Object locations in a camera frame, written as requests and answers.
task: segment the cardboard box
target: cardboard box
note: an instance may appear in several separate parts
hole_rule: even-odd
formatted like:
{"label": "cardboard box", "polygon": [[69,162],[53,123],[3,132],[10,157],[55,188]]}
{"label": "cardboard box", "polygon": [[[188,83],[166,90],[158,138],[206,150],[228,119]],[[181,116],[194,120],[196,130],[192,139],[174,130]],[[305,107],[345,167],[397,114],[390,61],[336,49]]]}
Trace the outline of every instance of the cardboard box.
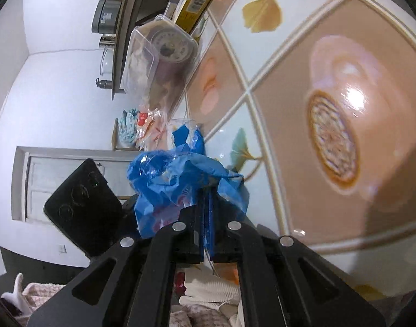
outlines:
{"label": "cardboard box", "polygon": [[173,22],[190,33],[211,0],[180,0]]}

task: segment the wall socket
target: wall socket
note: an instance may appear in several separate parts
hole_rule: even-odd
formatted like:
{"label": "wall socket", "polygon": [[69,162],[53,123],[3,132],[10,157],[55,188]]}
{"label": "wall socket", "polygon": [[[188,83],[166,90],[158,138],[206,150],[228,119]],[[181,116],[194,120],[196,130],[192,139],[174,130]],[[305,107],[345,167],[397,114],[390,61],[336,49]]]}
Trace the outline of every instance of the wall socket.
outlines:
{"label": "wall socket", "polygon": [[60,253],[67,253],[66,246],[64,246],[63,244],[59,244],[58,245],[58,252],[60,252]]}

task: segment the blue plastic bag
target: blue plastic bag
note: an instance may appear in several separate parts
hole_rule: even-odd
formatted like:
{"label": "blue plastic bag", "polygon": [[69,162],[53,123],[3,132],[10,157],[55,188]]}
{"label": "blue plastic bag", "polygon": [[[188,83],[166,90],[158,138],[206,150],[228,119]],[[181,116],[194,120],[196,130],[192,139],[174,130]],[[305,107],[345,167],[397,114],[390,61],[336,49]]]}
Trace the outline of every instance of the blue plastic bag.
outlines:
{"label": "blue plastic bag", "polygon": [[247,210],[239,191],[243,176],[190,152],[186,143],[170,151],[141,153],[129,165],[127,177],[139,194],[134,210],[142,238],[177,221],[180,210],[194,205],[198,190],[206,186],[217,186],[219,195],[242,212]]}

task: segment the ginkgo leaf pattern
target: ginkgo leaf pattern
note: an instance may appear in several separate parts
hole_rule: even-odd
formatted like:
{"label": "ginkgo leaf pattern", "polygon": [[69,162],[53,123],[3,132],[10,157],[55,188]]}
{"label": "ginkgo leaf pattern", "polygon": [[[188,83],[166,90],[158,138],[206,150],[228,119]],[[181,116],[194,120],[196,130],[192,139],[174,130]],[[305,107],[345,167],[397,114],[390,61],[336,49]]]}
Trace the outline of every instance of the ginkgo leaf pattern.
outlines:
{"label": "ginkgo leaf pattern", "polygon": [[243,9],[244,26],[252,33],[272,32],[282,23],[282,9],[276,0],[255,0]]}
{"label": "ginkgo leaf pattern", "polygon": [[232,169],[236,172],[240,172],[245,162],[248,160],[257,161],[257,164],[250,173],[250,175],[248,175],[247,178],[245,178],[244,180],[247,180],[252,175],[254,175],[254,173],[261,164],[260,162],[262,160],[262,157],[254,157],[250,154],[247,146],[246,133],[243,128],[240,128],[238,130],[237,135],[235,136],[235,139],[233,140],[232,150],[230,152],[230,161],[232,164]]}

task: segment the white wall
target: white wall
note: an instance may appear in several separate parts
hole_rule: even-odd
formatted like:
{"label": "white wall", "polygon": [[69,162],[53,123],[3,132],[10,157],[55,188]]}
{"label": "white wall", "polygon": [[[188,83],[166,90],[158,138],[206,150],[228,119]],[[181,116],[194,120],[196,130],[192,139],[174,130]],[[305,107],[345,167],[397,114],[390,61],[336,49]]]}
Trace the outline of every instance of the white wall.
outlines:
{"label": "white wall", "polygon": [[[131,107],[127,95],[111,101],[95,85],[101,51],[32,55],[20,71],[0,117],[0,246],[48,262],[86,266],[78,249],[53,226],[11,220],[11,175],[17,146],[111,150],[114,119]],[[4,273],[0,256],[0,274]]]}
{"label": "white wall", "polygon": [[97,49],[100,34],[92,33],[99,0],[23,0],[25,33],[31,54]]}
{"label": "white wall", "polygon": [[0,10],[0,109],[28,55],[23,0],[8,0]]}

